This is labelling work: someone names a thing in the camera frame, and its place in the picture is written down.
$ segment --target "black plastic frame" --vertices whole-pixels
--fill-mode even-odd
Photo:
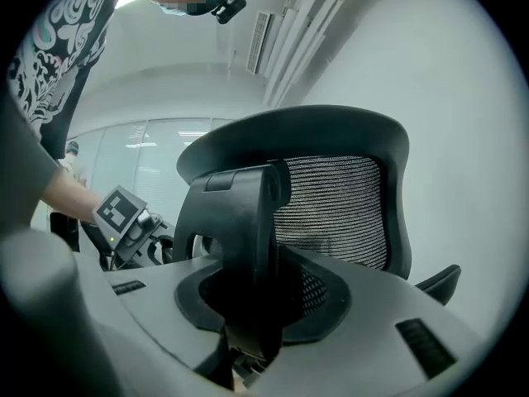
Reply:
[[[3,58],[0,60],[0,67],[5,71],[7,65],[10,63],[15,49],[21,42],[22,37],[29,29],[31,23],[47,4],[49,0],[25,0],[23,10],[13,11],[12,0],[2,0],[0,8],[2,13],[11,13],[11,16],[4,17],[4,31],[9,31],[3,37],[4,51]],[[511,45],[518,62],[522,65],[527,76],[527,54],[529,53],[529,36],[526,28],[524,28],[526,19],[523,13],[527,12],[529,0],[478,0],[480,4],[488,11],[491,17],[495,20],[502,33],[506,36]],[[11,222],[10,218],[2,218],[2,222]],[[525,249],[527,256],[529,256],[529,246]],[[440,390],[440,395],[448,392],[453,392],[454,395],[471,395],[479,393],[483,388],[487,388],[488,392],[498,390],[505,392],[506,384],[513,389],[522,389],[527,385],[525,371],[526,367],[523,363],[519,363],[519,350],[521,346],[527,344],[527,317],[529,315],[529,282],[522,285],[521,302],[517,307],[512,318],[508,321],[508,326],[503,335],[497,342],[494,343],[492,351],[484,356],[484,359],[479,361],[479,364],[473,367],[470,371],[465,372],[465,376],[457,383],[449,384],[450,391],[443,388]],[[2,303],[2,315],[7,315],[11,309],[7,306],[3,293],[0,295],[0,303]],[[15,366],[24,366],[27,362],[25,355],[35,355],[35,348],[26,345],[24,349],[15,348],[12,344],[15,338],[20,342],[28,343],[29,337],[24,334],[20,328],[13,328],[10,339],[7,340],[9,346],[3,353],[3,358],[8,367],[6,371],[6,379],[17,378],[17,371]],[[60,380],[50,380],[50,378],[57,378],[60,373]],[[40,366],[39,370],[33,372],[33,381],[6,380],[4,389],[8,394],[20,394],[21,392],[36,392],[41,393],[53,384],[54,392],[57,394],[72,394],[73,384],[72,378],[68,372],[57,371],[53,361],[47,361]]]
[[[412,253],[403,215],[403,175],[409,140],[403,126],[384,115],[344,106],[301,106],[264,112],[220,127],[196,140],[177,169],[191,184],[212,172],[304,156],[363,156],[381,174],[388,248],[384,270],[407,279]]]
[[[347,315],[351,306],[351,295],[347,283],[338,275],[312,262],[295,248],[279,248],[280,263],[305,270],[317,277],[326,287],[325,302],[307,317],[282,328],[281,342],[293,346],[317,342],[331,333]],[[222,263],[203,268],[180,282],[174,291],[174,300],[180,311],[196,328],[218,332],[225,330],[225,319],[210,307],[200,293],[201,284],[222,273]]]
[[[222,246],[222,292],[236,301],[222,315],[233,347],[259,358],[274,358],[281,327],[274,316],[277,296],[277,243],[274,213],[290,200],[284,162],[228,170],[191,184],[174,228],[173,261],[193,257],[194,238],[212,237]]]

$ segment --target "black t-shirt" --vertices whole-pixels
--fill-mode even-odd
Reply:
[[[118,0],[52,0],[7,71],[19,112],[54,159],[64,157],[69,124],[105,47]]]

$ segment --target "white wall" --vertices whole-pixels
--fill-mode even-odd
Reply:
[[[247,7],[227,25],[215,17],[164,14],[150,0],[136,0],[115,11],[107,48],[84,89],[89,93],[124,75],[168,65],[228,63],[245,65],[258,10],[283,11],[285,0],[247,0]]]
[[[410,281],[461,265],[449,308],[484,337],[527,278],[527,95],[474,0],[379,0],[303,102],[368,108],[404,125]]]
[[[237,119],[267,110],[261,79],[226,64],[149,69],[106,83],[79,101],[69,136],[127,122],[161,118]]]
[[[87,172],[87,187],[108,195],[117,185],[149,204],[170,223],[178,220],[188,185],[176,162],[183,150],[224,119],[161,119],[124,123],[71,137],[79,143],[76,163]]]

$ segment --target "air vent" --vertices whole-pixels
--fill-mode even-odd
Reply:
[[[112,286],[112,288],[114,289],[114,293],[116,293],[116,295],[131,293],[132,291],[136,291],[137,289],[142,289],[144,287],[146,287],[146,285],[140,281],[131,281],[131,282],[126,282],[125,284],[119,284],[119,285]]]
[[[421,319],[410,319],[395,325],[407,346],[429,379],[455,363],[455,358],[443,347]]]
[[[266,31],[272,15],[267,12],[258,12],[255,21],[254,38],[251,42],[250,53],[248,54],[248,63],[246,69],[252,74],[257,74],[263,43],[265,42]]]

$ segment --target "office chair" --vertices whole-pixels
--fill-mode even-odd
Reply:
[[[212,172],[285,160],[289,204],[274,215],[280,246],[315,251],[408,278],[412,253],[402,186],[409,141],[398,122],[358,108],[281,109],[210,132],[183,152],[180,175],[191,184]],[[203,249],[219,250],[203,238]],[[452,265],[417,287],[442,304],[461,269]]]

